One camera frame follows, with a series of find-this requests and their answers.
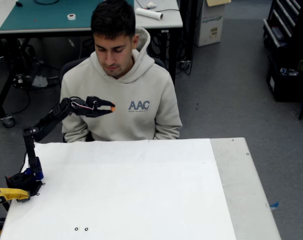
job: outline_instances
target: man's nose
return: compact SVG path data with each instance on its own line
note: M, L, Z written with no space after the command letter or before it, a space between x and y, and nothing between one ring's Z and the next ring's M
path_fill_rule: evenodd
M110 52L107 52L107 55L106 55L106 64L108 65L108 66L111 66L111 65L113 65L114 63L115 63L115 60L114 60L114 58L113 58L113 55L110 53Z

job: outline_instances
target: paper roll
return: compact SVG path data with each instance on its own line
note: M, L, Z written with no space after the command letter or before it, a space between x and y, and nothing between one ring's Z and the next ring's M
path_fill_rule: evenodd
M156 11L151 11L151 10L146 10L143 8L136 8L136 14L142 15L145 17L157 19L157 20L162 20L163 19L163 14L161 12L156 12Z
M67 19L68 19L68 20L75 20L75 19L76 19L76 14L73 14L73 13L68 14L68 15L67 15Z

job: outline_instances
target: black office chair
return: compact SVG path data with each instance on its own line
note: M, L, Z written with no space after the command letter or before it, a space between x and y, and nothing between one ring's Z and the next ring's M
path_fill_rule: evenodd
M60 73L59 73L59 84L60 84L60 87L62 87L63 76L65 75L65 73L67 73L72 68L76 67L78 64L82 63L87 58L88 57L77 59L77 60L68 62L64 66L62 66L62 68L60 70ZM166 69L168 71L166 64L162 60L160 60L158 58L154 58L154 60L155 60L155 64L161 66L162 68L164 68L164 69Z

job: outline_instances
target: man's hair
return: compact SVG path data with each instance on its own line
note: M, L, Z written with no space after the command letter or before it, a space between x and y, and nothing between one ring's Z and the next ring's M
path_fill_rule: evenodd
M91 16L91 32L114 40L135 35L135 12L125 0L106 0L98 4Z

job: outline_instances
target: robotic arm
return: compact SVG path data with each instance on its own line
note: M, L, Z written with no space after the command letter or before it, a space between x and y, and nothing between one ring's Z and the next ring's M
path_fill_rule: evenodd
M103 106L108 106L110 109L101 109ZM102 100L96 96L88 96L86 101L79 97L64 98L34 127L23 130L29 168L12 177L5 177L7 186L12 189L28 191L30 196L36 195L43 184L41 180L44 175L40 159L35 154L34 141L39 142L44 139L58 123L73 113L78 116L98 118L114 111L115 105L112 102Z

